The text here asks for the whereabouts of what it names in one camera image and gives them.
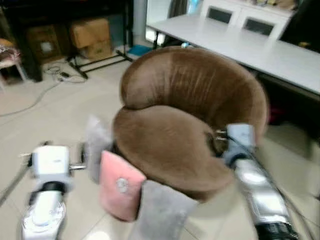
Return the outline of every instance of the black metal stand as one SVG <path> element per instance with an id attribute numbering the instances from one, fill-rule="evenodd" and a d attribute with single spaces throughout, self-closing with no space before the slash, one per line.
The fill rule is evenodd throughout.
<path id="1" fill-rule="evenodd" d="M 157 46 L 158 46 L 158 37 L 159 37 L 159 32 L 156 31 L 156 32 L 155 32 L 155 39 L 153 40 L 153 47 L 152 47 L 153 50 L 156 50 L 156 49 L 157 49 Z"/>
<path id="2" fill-rule="evenodd" d="M 118 64 L 118 63 L 121 63 L 121 62 L 124 62 L 124 61 L 130 61 L 130 62 L 133 62 L 133 59 L 131 57 L 128 57 L 127 56 L 127 50 L 126 50 L 126 45 L 127 45 L 127 29 L 130 29 L 132 26 L 132 20 L 130 19 L 128 25 L 127 25 L 127 11 L 129 13 L 133 13 L 133 4 L 131 3 L 130 5 L 125 5 L 123 7 L 123 12 L 122 12 L 122 29 L 123 29 L 123 52 L 119 51 L 119 50 L 116 50 L 116 55 L 114 56 L 110 56 L 110 57 L 107 57 L 107 58 L 104 58 L 104 59 L 101 59 L 101 60 L 97 60 L 97 61 L 92 61 L 92 62 L 89 62 L 89 63 L 86 63 L 86 64 L 82 64 L 82 65 L 78 65 L 77 64 L 77 60 L 76 60 L 76 56 L 71 56 L 67 59 L 69 65 L 75 69 L 83 78 L 85 79 L 88 79 L 88 75 L 87 73 L 88 72 L 91 72 L 91 71 L 94 71 L 94 70 L 97 70 L 97 69 L 101 69 L 101 68 L 105 68 L 105 67 L 108 67 L 110 65 L 114 65 L 114 64 Z M 130 44 L 132 44 L 132 39 L 131 39 L 131 34 L 129 33 L 129 41 L 130 41 Z M 117 61 L 114 61 L 114 62 L 111 62 L 111 63 L 108 63 L 108 64 L 104 64 L 104 65 L 101 65 L 101 66 L 98 66 L 98 67 L 94 67 L 94 68 L 91 68 L 91 69 L 88 69 L 88 70 L 81 70 L 82 67 L 86 67 L 86 66 L 90 66 L 91 64 L 96 64 L 96 63 L 99 63 L 99 62 L 102 62 L 102 61 L 105 61 L 105 60 L 109 60 L 109 59 L 113 59 L 113 58 L 116 58 L 116 57 L 122 57 L 123 59 L 121 60 L 117 60 Z"/>
<path id="3" fill-rule="evenodd" d="M 72 56 L 72 57 L 68 58 L 67 61 L 68 61 L 70 67 L 72 67 L 74 70 L 76 70 L 83 78 L 88 79 L 88 75 L 87 75 L 88 72 L 91 72 L 91 71 L 94 71 L 94 70 L 97 70 L 97 69 L 101 69 L 101 68 L 105 68 L 105 67 L 108 67 L 108 66 L 111 66 L 111 65 L 114 65 L 114 64 L 118 64 L 118 63 L 124 62 L 124 61 L 133 62 L 133 59 L 131 57 L 127 56 L 127 54 L 125 52 L 125 49 L 124 49 L 123 52 L 117 50 L 116 51 L 117 54 L 114 55 L 114 56 L 110 56 L 110 57 L 107 57 L 107 58 L 104 58 L 104 59 L 101 59 L 101 60 L 97 60 L 97 61 L 92 61 L 92 62 L 89 62 L 89 63 L 86 63 L 86 64 L 82 64 L 82 65 L 78 65 L 77 64 L 76 56 Z M 108 64 L 104 64 L 104 65 L 101 65 L 101 66 L 97 66 L 97 67 L 94 67 L 94 68 L 91 68 L 91 69 L 88 69 L 88 70 L 85 70 L 85 71 L 81 70 L 82 67 L 89 66 L 91 64 L 96 64 L 96 63 L 99 63 L 99 62 L 102 62 L 102 61 L 105 61 L 105 60 L 109 60 L 109 59 L 113 59 L 113 58 L 116 58 L 116 57 L 123 57 L 123 59 L 117 60 L 117 61 L 114 61 L 114 62 L 111 62 L 111 63 L 108 63 Z"/>
<path id="4" fill-rule="evenodd" d="M 81 70 L 81 68 L 100 61 L 78 65 L 74 54 L 69 56 L 67 61 L 72 68 L 74 68 L 86 79 L 88 78 L 86 73 L 89 71 L 123 61 L 132 61 L 132 59 L 127 56 L 126 45 L 127 43 L 130 47 L 133 45 L 134 0 L 1 0 L 0 7 L 2 8 L 5 17 L 10 24 L 12 34 L 15 37 L 18 48 L 21 51 L 21 56 L 23 57 L 23 68 L 25 69 L 28 77 L 33 79 L 35 82 L 42 81 L 42 69 L 41 64 L 35 58 L 30 47 L 28 46 L 26 32 L 30 27 L 62 24 L 66 26 L 66 29 L 69 29 L 69 23 L 79 19 L 121 14 L 123 19 L 123 50 L 117 51 L 117 55 L 115 56 L 108 57 L 100 61 L 115 57 L 122 57 L 123 59 L 85 71 Z"/>

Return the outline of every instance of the cardboard box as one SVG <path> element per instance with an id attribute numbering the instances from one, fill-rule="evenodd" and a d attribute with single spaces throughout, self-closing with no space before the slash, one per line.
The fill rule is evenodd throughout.
<path id="1" fill-rule="evenodd" d="M 81 50 L 81 54 L 93 61 L 105 59 L 112 55 L 111 42 L 109 40 L 96 42 Z"/>
<path id="2" fill-rule="evenodd" d="M 71 25 L 70 34 L 72 43 L 78 49 L 110 41 L 109 23 L 105 18 L 76 21 Z"/>
<path id="3" fill-rule="evenodd" d="M 31 27 L 27 30 L 28 44 L 40 63 L 62 57 L 54 25 Z"/>

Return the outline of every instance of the pink fabric tag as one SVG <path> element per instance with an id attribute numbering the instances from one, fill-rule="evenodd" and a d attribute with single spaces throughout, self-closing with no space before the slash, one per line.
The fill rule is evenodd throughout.
<path id="1" fill-rule="evenodd" d="M 119 155 L 103 151 L 100 168 L 100 204 L 123 220 L 137 218 L 142 183 L 146 176 Z"/>

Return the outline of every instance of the gray fabric flap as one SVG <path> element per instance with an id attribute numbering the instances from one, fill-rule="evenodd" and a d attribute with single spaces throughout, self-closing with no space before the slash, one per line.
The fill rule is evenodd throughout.
<path id="1" fill-rule="evenodd" d="M 137 222 L 129 240 L 178 240 L 197 201 L 169 186 L 147 180 Z"/>
<path id="2" fill-rule="evenodd" d="M 95 183 L 100 179 L 100 163 L 103 150 L 110 150 L 113 144 L 112 132 L 94 115 L 89 117 L 85 134 L 85 162 L 90 177 Z"/>

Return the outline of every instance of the chair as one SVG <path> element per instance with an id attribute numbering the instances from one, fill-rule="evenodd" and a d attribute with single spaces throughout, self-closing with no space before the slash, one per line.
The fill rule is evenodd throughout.
<path id="1" fill-rule="evenodd" d="M 121 82 L 116 148 L 147 178 L 204 202 L 232 180 L 216 130 L 267 123 L 261 85 L 237 63 L 200 48 L 167 47 L 136 60 Z"/>
<path id="2" fill-rule="evenodd" d="M 0 38 L 0 69 L 16 66 L 21 79 L 26 82 L 27 76 L 20 65 L 20 61 L 20 53 L 14 48 L 14 45 L 10 41 Z M 4 82 L 5 79 L 0 73 L 0 90 L 2 91 L 5 90 Z"/>

